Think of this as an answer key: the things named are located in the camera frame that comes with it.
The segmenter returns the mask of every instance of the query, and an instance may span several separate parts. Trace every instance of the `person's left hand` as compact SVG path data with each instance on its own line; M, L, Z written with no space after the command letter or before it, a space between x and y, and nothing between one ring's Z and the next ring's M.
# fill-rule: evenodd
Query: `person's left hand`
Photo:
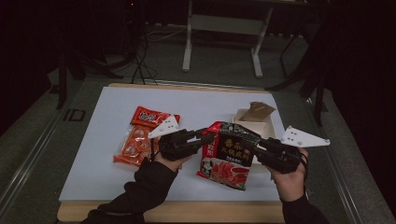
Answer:
M173 172L176 172L177 170L181 170L182 164L186 161L188 161L189 159L191 159L192 156L177 160L177 161L169 161L167 159L165 159L162 155L161 152L157 153L155 155L155 161L158 161L162 164L164 164L165 166L167 166L169 169L171 169Z

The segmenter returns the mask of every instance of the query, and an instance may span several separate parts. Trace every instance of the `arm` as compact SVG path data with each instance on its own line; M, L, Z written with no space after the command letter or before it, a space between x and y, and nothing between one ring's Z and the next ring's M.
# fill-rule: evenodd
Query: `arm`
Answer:
M307 163L308 152L303 148L300 148L300 151L305 155L303 160ZM326 217L306 199L304 193L306 170L301 163L295 172L284 175L267 168L276 183L276 189L283 204L283 216L287 224L329 223Z
M81 224L144 223L143 214L165 201L177 170L189 159L168 161L158 153L155 161L144 160L134 174L135 182L124 185L125 193L110 203L99 205Z

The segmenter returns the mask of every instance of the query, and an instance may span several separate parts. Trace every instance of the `sleeve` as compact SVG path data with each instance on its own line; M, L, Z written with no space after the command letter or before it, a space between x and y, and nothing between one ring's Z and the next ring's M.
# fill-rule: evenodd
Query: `sleeve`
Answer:
M283 217L286 224L329 224L327 218L303 195L293 202L284 202Z
M81 224L144 223L143 214L165 201L176 176L162 163L144 160L134 173L135 182L126 183L124 193L92 210Z

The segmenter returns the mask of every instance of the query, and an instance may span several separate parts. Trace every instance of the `gray floor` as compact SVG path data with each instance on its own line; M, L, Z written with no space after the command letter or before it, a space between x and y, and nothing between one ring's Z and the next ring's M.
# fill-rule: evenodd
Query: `gray floor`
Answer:
M184 27L149 27L148 33L150 41L143 64L146 67L142 67L147 83L155 83L155 80L162 84L177 82L263 90L265 86L285 79L278 57L288 40L281 36L269 36L264 40L260 53L264 77L257 79L249 53L255 37L218 34L214 41L213 34L194 33L191 70L185 73L181 71ZM297 39L290 47L285 56L288 71L297 65L305 49L302 39ZM140 48L140 58L144 54ZM124 76L123 79L104 77L91 68L87 68L89 74L83 82L69 77L68 101L63 109L55 109L58 103L56 94L46 93L0 138L0 190L13 195L9 198L3 195L1 199L0 223L44 224L56 221L59 194L94 110L95 99L109 83L130 82L135 69L135 63L116 69L114 72ZM57 83L56 76L56 70L49 74L54 84ZM138 77L135 81L142 83L143 80ZM282 91L297 92L300 86L301 83L296 83ZM350 223L395 223L329 91L325 91L324 104L323 128L319 129L332 140L329 156L339 165L334 167L339 174L335 178L347 186L338 190L350 195L351 201L346 198L343 203L350 206L350 210L356 207L358 211L350 216L355 218ZM67 109L80 108L87 112L83 121L66 118ZM13 177L21 183L10 193L9 186L15 185L11 181ZM347 217L334 215L331 223L349 221Z

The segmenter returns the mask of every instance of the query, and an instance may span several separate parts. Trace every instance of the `snack package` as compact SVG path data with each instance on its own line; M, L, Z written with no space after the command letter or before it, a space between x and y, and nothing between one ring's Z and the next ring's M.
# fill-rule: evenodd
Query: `snack package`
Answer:
M253 153L241 144L249 136L260 139L240 125L217 121L204 131L216 133L213 143L203 146L198 176L210 179L233 189L246 189L246 181L253 161Z
M113 161L140 166L143 159L150 159L151 145L153 145L154 153L157 153L160 137L149 139L149 133L170 115L138 106L130 122L131 130L121 148L113 156ZM180 115L175 115L175 118L179 123Z

